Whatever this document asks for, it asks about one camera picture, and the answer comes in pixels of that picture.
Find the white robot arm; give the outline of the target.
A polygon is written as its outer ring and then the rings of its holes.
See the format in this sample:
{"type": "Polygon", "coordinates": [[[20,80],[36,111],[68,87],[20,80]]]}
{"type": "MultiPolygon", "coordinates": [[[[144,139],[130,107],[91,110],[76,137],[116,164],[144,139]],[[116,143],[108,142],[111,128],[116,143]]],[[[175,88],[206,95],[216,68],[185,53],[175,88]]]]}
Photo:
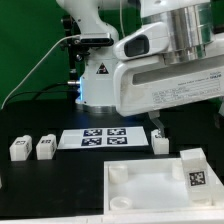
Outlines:
{"type": "Polygon", "coordinates": [[[122,116],[224,97],[224,32],[212,0],[56,0],[84,63],[78,107],[122,116]]]}

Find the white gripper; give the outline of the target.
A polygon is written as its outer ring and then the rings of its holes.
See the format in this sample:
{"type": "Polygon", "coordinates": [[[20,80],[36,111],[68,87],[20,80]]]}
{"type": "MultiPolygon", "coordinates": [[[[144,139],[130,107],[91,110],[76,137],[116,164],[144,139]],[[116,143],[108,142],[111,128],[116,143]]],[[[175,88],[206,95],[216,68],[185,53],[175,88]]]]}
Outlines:
{"type": "MultiPolygon", "coordinates": [[[[165,137],[160,109],[224,96],[224,55],[166,66],[159,56],[120,62],[115,70],[114,97],[122,116],[149,112],[165,137]]],[[[219,114],[224,117],[224,98],[219,114]]]]}

